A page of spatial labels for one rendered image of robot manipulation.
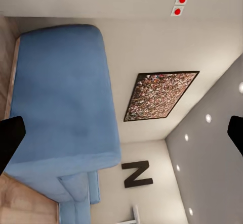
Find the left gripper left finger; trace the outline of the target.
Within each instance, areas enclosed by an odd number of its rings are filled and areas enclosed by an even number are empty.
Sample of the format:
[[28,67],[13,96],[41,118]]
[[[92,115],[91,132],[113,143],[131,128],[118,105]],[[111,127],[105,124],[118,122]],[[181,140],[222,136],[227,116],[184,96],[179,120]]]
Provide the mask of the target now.
[[21,116],[0,121],[0,175],[26,135]]

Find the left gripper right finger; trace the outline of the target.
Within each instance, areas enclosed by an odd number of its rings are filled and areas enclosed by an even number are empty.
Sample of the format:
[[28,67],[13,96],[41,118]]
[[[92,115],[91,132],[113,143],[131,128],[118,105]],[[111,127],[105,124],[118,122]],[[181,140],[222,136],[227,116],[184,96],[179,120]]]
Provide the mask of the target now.
[[227,133],[243,155],[243,117],[233,115]]

